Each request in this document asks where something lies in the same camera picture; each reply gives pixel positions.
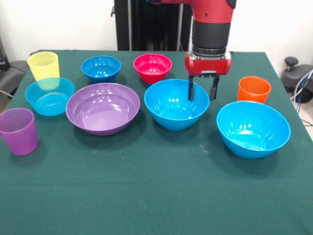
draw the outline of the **white wall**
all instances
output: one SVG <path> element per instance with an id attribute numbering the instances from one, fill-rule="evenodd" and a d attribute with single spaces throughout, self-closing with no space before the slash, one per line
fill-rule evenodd
<path id="1" fill-rule="evenodd" d="M 39 49 L 117 50 L 114 0 L 0 0 L 9 61 Z"/>
<path id="2" fill-rule="evenodd" d="M 0 35 L 9 60 L 38 49 L 116 50 L 114 1 L 79 2 L 0 0 Z M 312 10 L 312 0 L 237 0 L 228 49 L 265 51 L 278 73 L 289 55 L 313 63 Z"/>

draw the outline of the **orange cup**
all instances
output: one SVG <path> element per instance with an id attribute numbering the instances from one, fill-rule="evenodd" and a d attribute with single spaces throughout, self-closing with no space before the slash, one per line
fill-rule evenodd
<path id="1" fill-rule="evenodd" d="M 270 90 L 270 83 L 263 78 L 256 76 L 243 77 L 239 81 L 238 101 L 249 100 L 264 104 Z"/>

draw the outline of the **red bowl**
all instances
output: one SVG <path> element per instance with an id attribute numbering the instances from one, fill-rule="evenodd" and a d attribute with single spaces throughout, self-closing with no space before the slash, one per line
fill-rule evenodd
<path id="1" fill-rule="evenodd" d="M 134 68 L 142 80 L 154 84 L 165 78 L 172 68 L 172 61 L 165 55 L 144 54 L 135 59 Z"/>

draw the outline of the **purple bowl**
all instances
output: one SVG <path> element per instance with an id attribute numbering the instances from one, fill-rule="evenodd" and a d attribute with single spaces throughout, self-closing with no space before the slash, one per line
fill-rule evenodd
<path id="1" fill-rule="evenodd" d="M 75 126 L 89 134 L 115 134 L 133 120 L 140 99 L 132 89 L 116 83 L 98 83 L 77 91 L 68 101 L 66 114 Z"/>

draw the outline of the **blue bowl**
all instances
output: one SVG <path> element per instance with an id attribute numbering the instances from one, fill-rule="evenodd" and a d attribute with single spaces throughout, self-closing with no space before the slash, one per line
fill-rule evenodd
<path id="1" fill-rule="evenodd" d="M 283 115 L 270 106 L 250 101 L 227 104 L 216 121 L 226 146 L 246 159 L 274 153 L 288 142 L 291 133 Z"/>
<path id="2" fill-rule="evenodd" d="M 84 61 L 82 72 L 94 83 L 114 82 L 121 62 L 111 56 L 95 56 Z"/>
<path id="3" fill-rule="evenodd" d="M 181 131 L 196 123 L 209 107 L 206 91 L 194 83 L 194 101 L 188 100 L 188 81 L 163 80 L 153 84 L 144 101 L 154 120 L 171 131 Z"/>
<path id="4" fill-rule="evenodd" d="M 73 94 L 71 81 L 54 77 L 31 84 L 25 91 L 25 98 L 38 114 L 56 116 L 65 112 L 67 101 Z"/>

